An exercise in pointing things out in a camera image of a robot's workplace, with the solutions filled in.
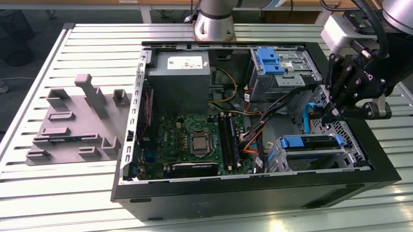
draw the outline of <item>blue plastic latch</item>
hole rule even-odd
[[[264,74],[285,74],[285,69],[280,64],[280,57],[277,56],[275,49],[259,48],[257,53],[259,61],[264,66]]]
[[[340,135],[336,135],[336,140],[337,140],[339,146],[343,147],[344,146],[344,139]]]
[[[280,142],[283,143],[283,147],[284,147],[284,148],[288,148],[288,147],[289,147],[289,144],[287,143],[287,140],[285,140],[285,139],[280,139]]]
[[[271,156],[269,156],[269,161],[272,160],[275,154],[276,154],[276,151],[273,150],[273,151],[272,151],[272,154],[271,154]]]
[[[300,136],[285,137],[289,147],[304,147],[303,138]]]

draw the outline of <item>green motherboard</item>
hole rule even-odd
[[[164,179],[164,164],[177,162],[214,162],[220,165],[218,175],[251,174],[252,157],[244,156],[241,167],[229,170],[224,164],[218,115],[188,115],[162,117],[160,119],[158,149],[154,152],[153,162],[146,163],[149,179]],[[244,118],[233,115],[237,136],[245,132]],[[194,154],[194,135],[209,138],[209,153]]]

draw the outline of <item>cpu socket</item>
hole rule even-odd
[[[190,133],[192,154],[202,158],[210,153],[210,133],[208,130],[196,130]]]

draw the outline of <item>aluminum table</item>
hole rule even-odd
[[[316,25],[238,24],[238,41],[319,42]],[[116,161],[27,166],[26,153],[50,106],[53,87],[82,94],[74,80],[90,73],[103,93],[133,91],[142,41],[192,41],[192,25],[78,24],[65,29],[0,144],[0,231],[289,231],[413,230],[413,98],[403,85],[388,102],[394,118],[369,125],[403,180],[332,208],[142,222],[110,201]]]

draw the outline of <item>ram slot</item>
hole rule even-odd
[[[240,168],[241,167],[241,160],[240,160],[240,150],[238,150],[238,138],[237,138],[237,132],[236,132],[236,124],[232,117],[232,114],[226,117],[228,125],[230,129],[230,143],[232,143],[232,157],[233,157],[233,167]]]
[[[220,115],[218,119],[224,164],[232,171],[241,167],[236,127],[232,116]]]

